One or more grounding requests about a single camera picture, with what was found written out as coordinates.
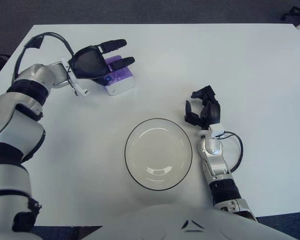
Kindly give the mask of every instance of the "white table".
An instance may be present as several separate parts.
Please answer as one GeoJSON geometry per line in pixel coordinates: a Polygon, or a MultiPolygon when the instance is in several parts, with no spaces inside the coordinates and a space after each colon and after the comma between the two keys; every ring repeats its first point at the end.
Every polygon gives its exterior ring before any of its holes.
{"type": "MultiPolygon", "coordinates": [[[[114,39],[128,45],[106,57],[134,56],[137,86],[109,96],[90,80],[77,97],[70,87],[51,92],[40,121],[46,139],[25,163],[33,197],[43,208],[40,226],[99,226],[154,204],[212,206],[197,154],[197,127],[184,122],[192,91],[211,85],[221,122],[241,136],[244,156],[233,176],[256,216],[300,212],[300,34],[288,24],[35,25],[0,73],[0,94],[9,87],[15,61],[32,36],[56,32],[74,51],[114,39]],[[192,166],[176,187],[156,192],[130,177],[124,147],[131,130],[149,118],[166,118],[188,134],[192,166]]],[[[46,37],[27,51],[21,69],[69,58],[46,37]]],[[[199,113],[200,101],[191,101],[199,113]]],[[[224,141],[225,158],[238,146],[224,141]]]]}

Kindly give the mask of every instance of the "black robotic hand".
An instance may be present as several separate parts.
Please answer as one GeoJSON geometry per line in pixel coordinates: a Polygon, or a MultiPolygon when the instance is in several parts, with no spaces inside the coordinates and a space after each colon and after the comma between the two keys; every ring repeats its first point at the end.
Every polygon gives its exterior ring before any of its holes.
{"type": "Polygon", "coordinates": [[[191,95],[192,99],[201,99],[204,106],[200,117],[192,112],[190,102],[185,102],[184,120],[192,125],[198,125],[202,130],[207,130],[209,125],[220,123],[220,104],[215,98],[215,92],[210,85],[194,91],[191,95]]]}
{"type": "Polygon", "coordinates": [[[112,52],[127,45],[126,40],[118,39],[103,42],[99,45],[87,46],[79,50],[70,60],[69,65],[78,79],[91,79],[100,85],[107,85],[105,76],[111,72],[125,68],[135,62],[130,56],[107,65],[103,54],[112,52]]]}

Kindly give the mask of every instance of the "silver robot arm segment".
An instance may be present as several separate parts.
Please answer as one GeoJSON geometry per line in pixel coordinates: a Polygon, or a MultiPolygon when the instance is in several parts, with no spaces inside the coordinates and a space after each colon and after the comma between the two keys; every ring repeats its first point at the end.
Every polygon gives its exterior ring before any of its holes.
{"type": "Polygon", "coordinates": [[[197,148],[214,208],[257,221],[246,200],[241,198],[230,168],[225,162],[222,143],[216,138],[224,132],[220,123],[210,125],[209,130],[198,132],[201,140],[197,148]]]}
{"type": "Polygon", "coordinates": [[[45,130],[37,121],[51,89],[69,84],[67,73],[61,62],[35,64],[0,95],[0,239],[40,239],[28,233],[41,206],[32,199],[29,173],[21,163],[43,143],[45,130]]]}

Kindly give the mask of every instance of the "floor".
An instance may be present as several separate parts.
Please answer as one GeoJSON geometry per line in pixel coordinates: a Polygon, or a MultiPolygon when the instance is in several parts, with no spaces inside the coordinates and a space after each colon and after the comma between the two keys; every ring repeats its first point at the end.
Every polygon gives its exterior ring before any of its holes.
{"type": "MultiPolygon", "coordinates": [[[[0,54],[12,54],[35,24],[282,23],[298,0],[0,0],[0,54]]],[[[298,25],[300,17],[284,23],[298,25]]],[[[300,213],[259,222],[300,240],[300,213]]],[[[44,240],[77,240],[98,227],[35,227],[44,240]]]]}

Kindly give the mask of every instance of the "chair leg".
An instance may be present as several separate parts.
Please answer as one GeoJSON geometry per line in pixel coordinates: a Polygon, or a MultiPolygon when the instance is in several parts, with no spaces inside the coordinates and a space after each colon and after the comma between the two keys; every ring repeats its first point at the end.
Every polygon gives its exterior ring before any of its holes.
{"type": "Polygon", "coordinates": [[[294,6],[294,7],[292,7],[292,8],[291,8],[291,10],[292,10],[292,9],[293,9],[292,13],[293,13],[295,10],[297,10],[297,11],[299,11],[299,12],[300,12],[300,7],[296,7],[296,6],[294,6]]]}
{"type": "Polygon", "coordinates": [[[282,15],[281,20],[286,20],[287,16],[300,16],[300,12],[290,12],[282,15]]]}

